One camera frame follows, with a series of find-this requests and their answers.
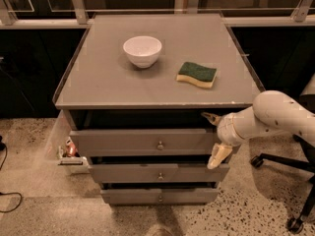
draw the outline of chair base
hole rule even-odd
[[[309,162],[289,159],[289,158],[266,154],[266,153],[262,153],[259,156],[254,156],[251,159],[250,163],[255,168],[258,168],[264,163],[264,159],[315,173],[315,167]],[[307,197],[306,203],[302,209],[301,214],[299,215],[298,218],[291,217],[286,224],[287,230],[293,234],[298,234],[301,232],[301,230],[303,229],[303,222],[307,219],[312,208],[315,206],[315,185],[314,185],[315,175],[309,181],[313,184],[313,187],[310,194]]]

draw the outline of green scouring pad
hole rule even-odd
[[[176,81],[190,83],[203,89],[210,89],[213,86],[216,74],[216,68],[185,62],[177,74]]]

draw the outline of cabinet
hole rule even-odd
[[[141,71],[122,51],[124,41],[139,34],[163,45],[157,62]],[[214,87],[177,82],[185,61],[216,67]],[[207,168],[218,137],[201,113],[238,111],[259,93],[217,14],[98,15],[60,87],[55,104],[111,205],[213,201],[229,158]]]

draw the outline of white bowl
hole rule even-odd
[[[141,35],[128,39],[123,48],[131,63],[139,68],[148,68],[158,59],[161,42],[154,37]]]

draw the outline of concrete floor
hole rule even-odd
[[[206,206],[111,208],[89,174],[70,174],[57,165],[57,145],[65,142],[67,132],[62,118],[0,120],[0,135],[9,150],[0,171],[0,192],[24,196],[18,209],[0,213],[1,236],[149,236],[159,228],[176,236],[290,235],[285,222],[299,214],[311,188],[310,173],[271,162],[254,169],[248,162],[260,151],[304,158],[287,134],[244,144],[230,162],[220,195]],[[0,151],[0,162],[3,157]],[[17,200],[0,196],[0,209]],[[314,210],[300,235],[315,235]]]

